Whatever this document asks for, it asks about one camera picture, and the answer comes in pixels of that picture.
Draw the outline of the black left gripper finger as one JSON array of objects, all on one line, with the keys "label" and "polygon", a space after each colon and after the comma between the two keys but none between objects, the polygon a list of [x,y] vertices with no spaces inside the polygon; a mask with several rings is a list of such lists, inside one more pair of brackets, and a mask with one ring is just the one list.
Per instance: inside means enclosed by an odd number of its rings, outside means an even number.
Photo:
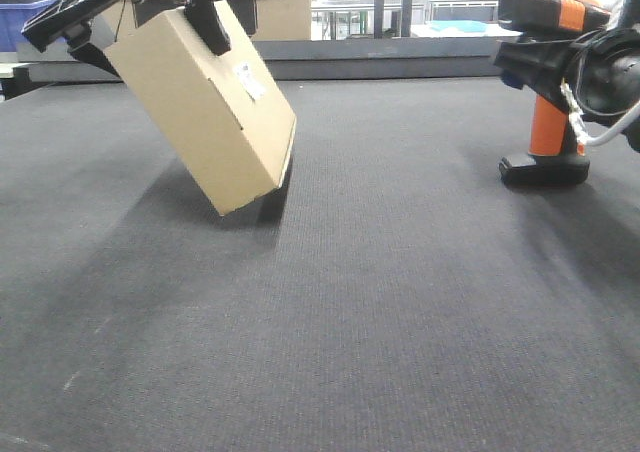
[{"label": "black left gripper finger", "polygon": [[229,37],[220,22],[213,0],[187,0],[184,15],[213,54],[221,56],[231,50]]},{"label": "black left gripper finger", "polygon": [[116,77],[120,77],[104,52],[94,45],[90,39],[91,26],[87,21],[80,22],[66,32],[67,52],[79,62],[95,66]]}]

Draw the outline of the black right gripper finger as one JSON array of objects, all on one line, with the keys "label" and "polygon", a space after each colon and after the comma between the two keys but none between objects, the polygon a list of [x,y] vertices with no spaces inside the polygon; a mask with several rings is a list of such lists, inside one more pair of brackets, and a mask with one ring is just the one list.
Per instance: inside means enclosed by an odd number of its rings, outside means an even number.
[{"label": "black right gripper finger", "polygon": [[573,55],[571,41],[502,41],[493,64],[506,86],[528,87],[550,103],[565,103],[561,80]]}]

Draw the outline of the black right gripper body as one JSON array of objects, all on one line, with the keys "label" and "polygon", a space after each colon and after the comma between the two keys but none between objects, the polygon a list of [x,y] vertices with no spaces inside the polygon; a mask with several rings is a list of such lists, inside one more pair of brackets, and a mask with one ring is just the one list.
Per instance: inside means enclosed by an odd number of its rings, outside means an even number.
[{"label": "black right gripper body", "polygon": [[623,135],[639,150],[639,31],[596,34],[576,55],[569,80],[571,124],[578,143],[596,146]]}]

